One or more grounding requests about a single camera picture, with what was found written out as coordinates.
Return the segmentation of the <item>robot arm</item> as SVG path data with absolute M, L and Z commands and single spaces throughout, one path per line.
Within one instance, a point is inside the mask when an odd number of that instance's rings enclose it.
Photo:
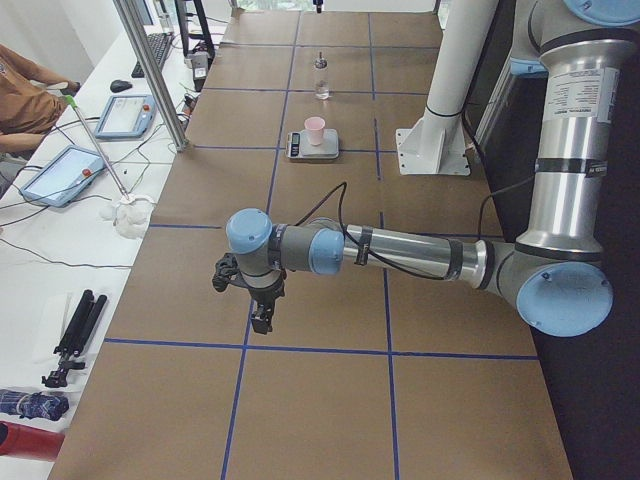
M 288 271 L 332 275 L 344 260 L 435 281 L 463 280 L 556 337 L 599 326 L 613 304 L 594 237 L 620 70 L 639 46 L 635 1 L 520 1 L 511 71 L 547 78 L 526 231 L 512 243 L 463 243 L 308 215 L 275 224 L 248 208 L 227 222 L 213 287 L 246 289 L 255 332 L 272 328 Z

